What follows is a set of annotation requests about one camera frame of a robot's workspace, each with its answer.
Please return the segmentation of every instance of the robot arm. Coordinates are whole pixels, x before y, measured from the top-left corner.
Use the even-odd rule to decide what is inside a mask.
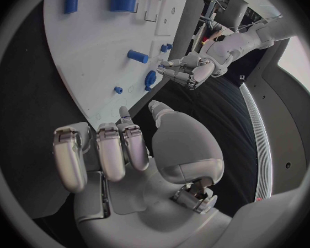
[[[223,41],[209,41],[200,54],[190,52],[180,60],[162,62],[157,71],[169,79],[193,90],[209,76],[219,77],[227,72],[235,60],[254,49],[272,46],[275,41],[288,39],[295,34],[284,18],[277,18],[267,24],[254,24],[245,33],[234,33]],[[176,72],[169,67],[180,67]]]

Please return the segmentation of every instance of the white board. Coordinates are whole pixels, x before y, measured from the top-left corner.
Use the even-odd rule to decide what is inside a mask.
[[[158,21],[138,18],[138,13],[145,17],[147,1],[138,0],[137,13],[118,13],[109,10],[110,0],[78,0],[78,11],[69,15],[63,13],[65,0],[44,1],[52,58],[70,95],[95,129],[101,123],[116,122],[121,105],[130,109],[137,103],[147,93],[147,73],[168,59],[170,51],[152,52],[152,41],[173,43],[186,0],[173,0],[176,16],[165,37],[155,35]],[[152,14],[159,11],[161,3],[154,3],[158,9]],[[153,57],[146,64],[139,63],[127,58],[129,50]],[[161,79],[157,74],[154,85]],[[123,93],[117,94],[115,87],[123,88]]]

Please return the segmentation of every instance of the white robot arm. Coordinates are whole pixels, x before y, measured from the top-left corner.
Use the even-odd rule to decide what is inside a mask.
[[[190,90],[199,87],[209,76],[219,77],[235,60],[254,49],[272,46],[275,41],[288,39],[295,34],[284,18],[264,24],[257,23],[245,33],[234,33],[223,41],[208,41],[200,53],[190,52],[182,59],[161,62],[157,72],[186,86]],[[180,67],[176,72],[169,67]]]

